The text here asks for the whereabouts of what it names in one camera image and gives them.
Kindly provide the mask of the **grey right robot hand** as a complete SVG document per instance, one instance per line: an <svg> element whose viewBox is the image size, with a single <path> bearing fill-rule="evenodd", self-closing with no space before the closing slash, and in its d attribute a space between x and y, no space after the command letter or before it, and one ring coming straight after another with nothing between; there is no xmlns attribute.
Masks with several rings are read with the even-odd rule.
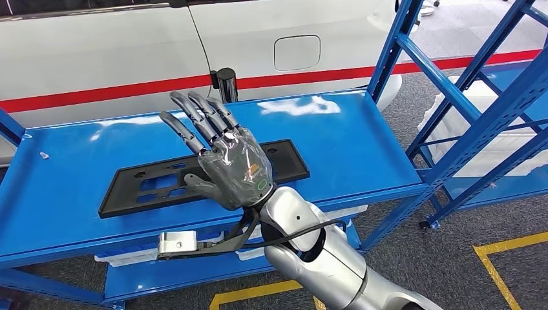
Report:
<svg viewBox="0 0 548 310"><path fill-rule="evenodd" d="M251 131L215 98L203 98L194 91L186 95L173 91L169 96L198 132L191 132L167 111L159 117L182 138L209 176L205 181L195 174L186 174L187 188L229 211L252 207L266 199L274 188L273 171Z"/></svg>

